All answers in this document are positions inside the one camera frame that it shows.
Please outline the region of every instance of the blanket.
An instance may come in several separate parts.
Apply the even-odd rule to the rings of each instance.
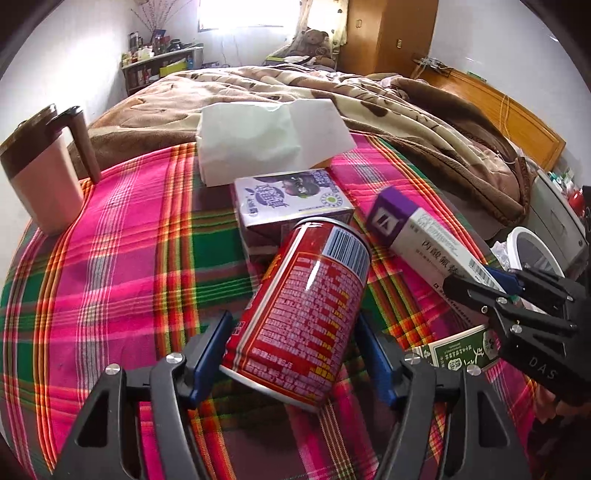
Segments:
[[[354,134],[357,148],[330,173],[356,207],[364,235],[378,191],[393,185],[425,208],[479,260],[490,250],[408,160],[384,140]],[[83,213],[61,236],[30,226],[0,301],[0,415],[7,441],[33,478],[48,478],[90,389],[105,366],[133,369],[179,351],[221,309],[239,317],[257,288],[228,186],[206,188],[195,143],[110,168],[82,182]],[[368,235],[372,267],[363,308],[408,349],[460,332],[462,320],[403,259]],[[486,372],[524,442],[531,381],[499,362]],[[424,476],[443,449],[436,408]],[[397,419],[371,386],[352,340],[330,398],[312,415],[224,375],[191,413],[212,479],[371,480]],[[161,480],[154,423],[140,405],[151,480]]]
[[[527,214],[525,161],[510,146],[498,148],[506,147],[502,135],[478,109],[415,80],[397,79],[384,86],[370,78],[294,65],[179,72],[114,106],[90,125],[89,134],[101,167],[108,168],[194,141],[207,105],[298,98],[332,100],[350,129],[387,138],[413,161],[426,163],[436,176],[458,185],[463,197],[501,224],[516,224]],[[453,114],[446,116],[448,110]],[[70,153],[78,175],[86,177],[74,145]]]

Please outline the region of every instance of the can rim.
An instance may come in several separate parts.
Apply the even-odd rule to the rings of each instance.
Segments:
[[[365,248],[367,249],[367,251],[369,253],[369,256],[371,257],[371,246],[369,245],[368,240],[365,238],[365,235],[362,235],[360,232],[355,230],[352,226],[348,225],[347,223],[344,223],[344,222],[341,222],[340,220],[335,220],[334,218],[329,218],[329,217],[308,217],[308,218],[304,218],[304,219],[300,220],[299,222],[297,222],[294,227],[294,230],[296,228],[298,228],[300,225],[303,225],[304,223],[308,223],[308,222],[328,222],[328,223],[333,223],[341,228],[348,230],[349,232],[354,234],[359,240],[361,240],[363,242]]]
[[[295,407],[299,407],[302,410],[309,411],[310,413],[318,413],[320,411],[320,407],[314,407],[313,405],[303,403],[299,400],[295,400],[291,397],[288,397],[287,395],[281,394],[273,390],[272,388],[266,387],[265,385],[261,385],[260,383],[257,383],[254,380],[251,380],[250,378],[239,374],[231,368],[225,367],[224,365],[220,365],[219,369],[220,372],[226,374],[231,379],[236,380],[237,382],[240,382],[241,384],[246,385],[247,387],[250,387],[253,390],[257,390],[260,393],[273,397],[274,399],[279,400],[280,402],[288,403]]]

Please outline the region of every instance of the brown cabinet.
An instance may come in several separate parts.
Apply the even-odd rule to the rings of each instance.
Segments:
[[[349,0],[347,44],[338,70],[410,76],[429,54],[439,0]]]

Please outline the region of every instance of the can bottom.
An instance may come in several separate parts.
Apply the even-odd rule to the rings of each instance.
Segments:
[[[279,400],[280,402],[288,403],[290,405],[293,405],[294,407],[298,407],[302,410],[309,411],[310,413],[318,413],[318,411],[320,410],[318,407],[313,407],[312,405],[308,405],[307,403],[303,403],[299,400],[294,400],[293,398],[288,397],[287,395],[276,392],[275,390],[272,390],[269,387],[265,387],[264,385],[256,383],[254,380],[251,380],[250,378],[247,378],[244,375],[241,375],[228,367],[224,367],[223,365],[220,365],[220,372],[226,374],[231,379],[236,380],[237,382],[240,382],[241,384],[252,388],[253,390],[257,390],[265,395],[273,397],[274,399]]]

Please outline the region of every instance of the red object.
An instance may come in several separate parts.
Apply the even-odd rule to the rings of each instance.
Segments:
[[[574,195],[569,199],[569,205],[577,214],[577,216],[583,216],[585,210],[585,199],[583,198],[583,190],[575,192]]]
[[[367,244],[328,218],[300,222],[226,344],[220,369],[316,412],[339,372],[367,284]]]

